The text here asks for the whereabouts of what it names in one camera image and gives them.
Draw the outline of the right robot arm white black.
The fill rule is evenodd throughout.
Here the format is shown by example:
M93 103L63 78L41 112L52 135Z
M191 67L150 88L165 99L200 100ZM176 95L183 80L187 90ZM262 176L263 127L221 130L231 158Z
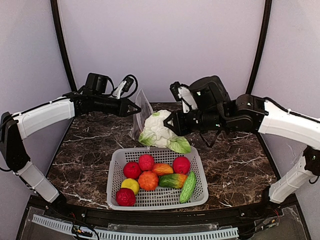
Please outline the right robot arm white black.
M182 103L182 109L172 112L163 124L178 136L208 131L246 132L306 144L298 162L264 191L263 198L269 204L281 204L304 183L320 175L319 119L286 109L269 97L242 94L232 100L216 75L191 85L176 81L170 91Z

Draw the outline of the white cauliflower toy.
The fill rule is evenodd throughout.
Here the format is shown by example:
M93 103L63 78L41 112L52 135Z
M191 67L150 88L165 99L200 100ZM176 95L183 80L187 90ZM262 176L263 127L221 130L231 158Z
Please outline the white cauliflower toy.
M183 136L177 136L171 129L164 126L164 120L171 112L162 109L151 114L144 122L144 128L138 141L144 146L168 148L179 154L191 152L191 145Z

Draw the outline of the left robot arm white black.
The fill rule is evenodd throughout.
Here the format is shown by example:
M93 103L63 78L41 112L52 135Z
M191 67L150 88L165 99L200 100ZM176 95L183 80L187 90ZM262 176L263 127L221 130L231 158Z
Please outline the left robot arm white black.
M118 86L109 76L89 73L85 84L58 98L16 113L5 112L0 118L0 155L5 167L2 172L11 172L38 194L49 205L63 205L66 198L46 177L43 167L37 167L32 157L46 157L48 166L53 158L53 147L61 130L54 125L99 112L117 117L137 114L141 108L130 100L138 90L138 80L128 74ZM111 92L106 93L107 84Z

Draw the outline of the clear zip top bag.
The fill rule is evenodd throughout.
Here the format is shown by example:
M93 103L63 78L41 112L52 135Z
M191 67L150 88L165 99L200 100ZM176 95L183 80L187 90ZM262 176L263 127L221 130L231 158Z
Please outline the clear zip top bag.
M133 126L129 132L129 136L134 141L138 141L139 136L145 127L146 119L150 117L154 111L142 89L137 93L135 104L141 108L141 111L133 115Z

